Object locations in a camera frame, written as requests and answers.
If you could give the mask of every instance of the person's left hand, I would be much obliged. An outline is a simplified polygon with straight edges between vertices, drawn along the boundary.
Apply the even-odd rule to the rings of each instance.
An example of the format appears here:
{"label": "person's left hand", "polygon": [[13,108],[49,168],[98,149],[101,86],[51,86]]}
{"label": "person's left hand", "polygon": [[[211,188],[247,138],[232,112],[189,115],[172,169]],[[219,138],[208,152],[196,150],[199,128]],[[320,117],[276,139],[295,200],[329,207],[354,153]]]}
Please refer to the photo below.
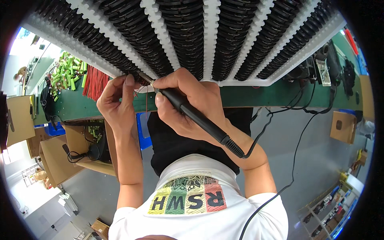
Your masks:
{"label": "person's left hand", "polygon": [[133,91],[140,87],[132,74],[108,81],[97,100],[97,108],[111,126],[115,136],[130,136],[136,122],[133,108]]}

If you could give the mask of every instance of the white t-shirt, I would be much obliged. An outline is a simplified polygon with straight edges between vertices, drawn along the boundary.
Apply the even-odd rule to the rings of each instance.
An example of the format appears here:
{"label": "white t-shirt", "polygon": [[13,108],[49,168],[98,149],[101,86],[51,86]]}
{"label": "white t-shirt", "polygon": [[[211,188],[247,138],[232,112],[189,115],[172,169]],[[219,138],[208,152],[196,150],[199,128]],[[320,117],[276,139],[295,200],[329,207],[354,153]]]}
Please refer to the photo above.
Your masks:
{"label": "white t-shirt", "polygon": [[[121,207],[109,240],[166,235],[177,240],[239,239],[252,213],[275,193],[243,197],[235,173],[211,158],[191,154],[169,165],[155,192],[139,208]],[[280,196],[251,220],[245,239],[287,239],[288,218]]]}

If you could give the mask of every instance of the white plastic rack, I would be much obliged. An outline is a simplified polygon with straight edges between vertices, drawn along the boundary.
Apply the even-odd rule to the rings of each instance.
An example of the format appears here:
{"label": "white plastic rack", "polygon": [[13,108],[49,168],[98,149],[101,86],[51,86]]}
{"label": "white plastic rack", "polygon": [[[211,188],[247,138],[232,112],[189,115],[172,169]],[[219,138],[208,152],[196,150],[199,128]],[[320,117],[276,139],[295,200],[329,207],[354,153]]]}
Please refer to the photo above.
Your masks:
{"label": "white plastic rack", "polygon": [[[129,42],[121,36],[116,27],[109,22],[108,18],[103,15],[102,11],[98,10],[98,5],[92,0],[66,0],[71,4],[71,9],[77,8],[78,14],[83,14],[83,19],[88,19],[89,23],[93,23],[95,28],[99,28],[100,33],[104,33],[114,45],[122,51],[125,56],[131,60],[141,71],[145,72],[152,78],[158,76],[141,58],[140,54],[129,44]],[[270,86],[293,68],[298,66],[306,58],[311,56],[316,50],[322,47],[331,37],[333,37],[346,22],[341,14],[336,11],[335,14],[326,22],[317,34],[309,40],[309,42],[300,49],[293,57],[283,64],[276,72],[267,79],[260,79],[257,74],[283,49],[290,41],[296,31],[303,25],[307,18],[314,11],[314,8],[320,0],[306,0],[301,7],[300,12],[296,15],[293,23],[290,24],[284,35],[280,38],[277,44],[272,48],[264,60],[259,64],[253,74],[245,81],[235,79],[236,73],[244,63],[246,56],[249,54],[256,37],[258,36],[264,21],[267,19],[267,14],[271,13],[270,8],[274,6],[275,0],[260,0],[255,12],[255,17],[249,28],[248,34],[244,40],[242,48],[237,56],[233,68],[224,81],[216,82],[212,79],[212,67],[215,55],[215,46],[217,39],[217,28],[219,21],[221,5],[220,0],[203,0],[204,5],[204,71],[202,81],[216,82],[219,86]],[[180,67],[175,49],[167,31],[164,19],[161,16],[159,5],[155,0],[142,0],[141,8],[145,8],[145,14],[148,15],[148,20],[151,22],[151,27],[154,28],[157,38],[164,49],[164,52],[172,65],[173,69]],[[116,77],[122,72],[115,66],[110,64],[102,57],[95,54],[92,50],[85,47],[81,42],[71,37],[64,31],[55,28],[50,22],[44,20],[39,15],[33,13],[26,19],[24,28],[47,39],[58,47],[76,55],[85,60],[89,64],[98,68],[102,72],[111,77]]]}

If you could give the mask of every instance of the printed t-shirt graphic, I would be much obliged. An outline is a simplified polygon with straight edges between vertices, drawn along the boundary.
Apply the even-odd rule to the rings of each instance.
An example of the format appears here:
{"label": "printed t-shirt graphic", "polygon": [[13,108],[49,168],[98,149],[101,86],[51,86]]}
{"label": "printed t-shirt graphic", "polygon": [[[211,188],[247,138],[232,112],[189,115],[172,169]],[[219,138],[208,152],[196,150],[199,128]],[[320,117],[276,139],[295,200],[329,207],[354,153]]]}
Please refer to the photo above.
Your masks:
{"label": "printed t-shirt graphic", "polygon": [[217,179],[191,176],[174,179],[157,190],[148,214],[200,214],[225,208]]}

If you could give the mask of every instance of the soldering iron handle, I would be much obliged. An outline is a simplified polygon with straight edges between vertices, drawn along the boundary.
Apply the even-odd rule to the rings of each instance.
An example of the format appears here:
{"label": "soldering iron handle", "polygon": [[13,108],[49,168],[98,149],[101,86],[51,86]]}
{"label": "soldering iron handle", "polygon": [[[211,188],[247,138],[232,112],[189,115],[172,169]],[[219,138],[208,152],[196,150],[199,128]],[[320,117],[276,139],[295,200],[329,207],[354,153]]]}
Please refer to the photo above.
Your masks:
{"label": "soldering iron handle", "polygon": [[214,139],[225,145],[226,141],[223,142],[223,140],[227,138],[229,139],[228,135],[211,120],[209,120],[204,114],[192,106],[189,103],[187,97],[182,95],[178,89],[165,88],[159,89],[159,91],[168,98],[175,109],[188,116],[190,119],[192,119],[192,121],[194,121],[197,125],[199,125],[212,137],[214,137]]}

